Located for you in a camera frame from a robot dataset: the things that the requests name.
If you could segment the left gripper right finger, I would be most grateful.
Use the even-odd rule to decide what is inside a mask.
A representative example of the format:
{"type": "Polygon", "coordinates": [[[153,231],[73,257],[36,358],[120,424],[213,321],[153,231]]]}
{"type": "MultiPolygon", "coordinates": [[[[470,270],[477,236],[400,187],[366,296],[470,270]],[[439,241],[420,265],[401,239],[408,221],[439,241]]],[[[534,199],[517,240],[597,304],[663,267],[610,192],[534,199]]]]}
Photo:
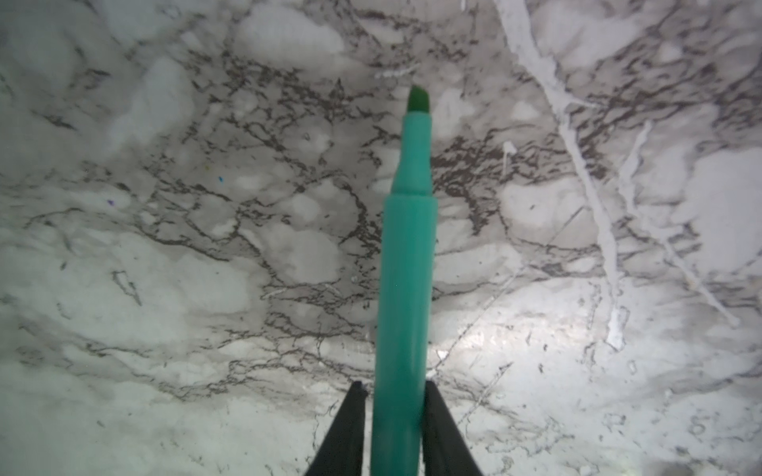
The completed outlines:
{"type": "Polygon", "coordinates": [[[483,475],[438,387],[431,380],[425,387],[422,438],[426,476],[483,475]]]}

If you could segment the green highlighter pen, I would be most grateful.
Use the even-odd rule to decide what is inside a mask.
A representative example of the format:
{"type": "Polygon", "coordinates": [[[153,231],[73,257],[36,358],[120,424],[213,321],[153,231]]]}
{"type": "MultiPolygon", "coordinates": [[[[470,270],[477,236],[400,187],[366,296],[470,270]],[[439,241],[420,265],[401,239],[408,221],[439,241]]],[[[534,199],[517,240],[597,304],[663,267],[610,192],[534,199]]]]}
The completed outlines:
{"type": "Polygon", "coordinates": [[[401,153],[385,200],[376,335],[373,475],[419,470],[438,202],[428,93],[411,88],[401,153]]]}

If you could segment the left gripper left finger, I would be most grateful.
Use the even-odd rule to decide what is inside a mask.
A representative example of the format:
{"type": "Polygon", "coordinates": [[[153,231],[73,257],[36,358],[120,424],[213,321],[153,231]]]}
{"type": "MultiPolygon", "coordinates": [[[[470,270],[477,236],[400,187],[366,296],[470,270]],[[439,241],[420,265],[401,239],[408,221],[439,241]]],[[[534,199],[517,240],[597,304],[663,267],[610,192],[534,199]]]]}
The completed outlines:
{"type": "Polygon", "coordinates": [[[362,474],[367,396],[360,381],[351,384],[307,476],[362,474]]]}

